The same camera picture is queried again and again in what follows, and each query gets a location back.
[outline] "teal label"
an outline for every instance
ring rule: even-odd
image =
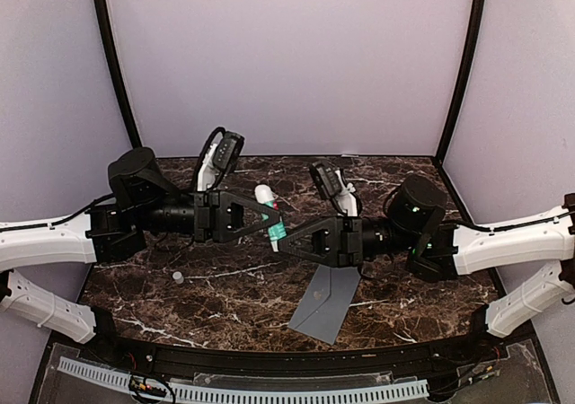
[[[274,202],[266,202],[263,205],[267,205],[273,209],[278,209],[278,206],[275,205]],[[270,218],[269,216],[267,216],[265,214],[262,214],[261,216],[263,217],[264,221]],[[281,219],[280,219],[278,224],[274,224],[273,226],[269,227],[268,228],[268,235],[270,236],[270,241],[272,241],[272,242],[277,241],[277,240],[281,240],[282,238],[284,238],[287,235],[286,234],[286,228],[284,227],[284,222],[281,221]]]

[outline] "white bottle cap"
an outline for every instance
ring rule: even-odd
[[[180,271],[174,272],[172,274],[172,278],[173,278],[173,281],[175,281],[177,285],[180,285],[183,283],[183,275],[181,274]]]
[[[270,186],[266,186],[265,184],[260,184],[255,188],[255,198],[261,204],[267,204],[268,202],[274,201]]]

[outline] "white perforated strip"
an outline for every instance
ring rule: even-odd
[[[66,357],[58,370],[114,391],[128,393],[129,374]],[[159,388],[162,385],[149,381]],[[177,402],[202,404],[379,404],[428,397],[426,380],[342,391],[234,391],[170,383]]]

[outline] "white wall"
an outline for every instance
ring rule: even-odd
[[[575,191],[575,0],[487,0],[445,166],[473,219],[560,205]],[[508,290],[540,265],[501,268]],[[573,308],[534,320],[562,402],[575,402]]]
[[[143,142],[434,154],[472,0],[109,0]]]
[[[110,191],[129,149],[93,0],[0,0],[0,220],[65,215]],[[86,267],[23,268],[75,299]],[[0,403],[27,402],[49,332],[0,314]]]

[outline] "brown marble surface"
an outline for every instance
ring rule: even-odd
[[[381,215],[385,195],[410,173],[444,187],[430,159],[332,157],[364,204],[363,216]],[[278,195],[287,228],[334,215],[311,181],[310,157],[241,158],[221,189],[253,196],[256,185]],[[193,159],[159,161],[166,177],[189,184]],[[458,217],[449,200],[448,215]],[[128,262],[96,265],[82,303],[109,309],[120,335],[186,347],[244,351],[326,351],[397,346],[465,334],[470,314],[496,299],[486,272],[426,284],[403,268],[404,257],[367,264],[335,345],[288,329],[316,265],[270,249],[265,232],[228,244],[196,244],[147,235],[148,250]],[[182,285],[172,279],[180,271]]]

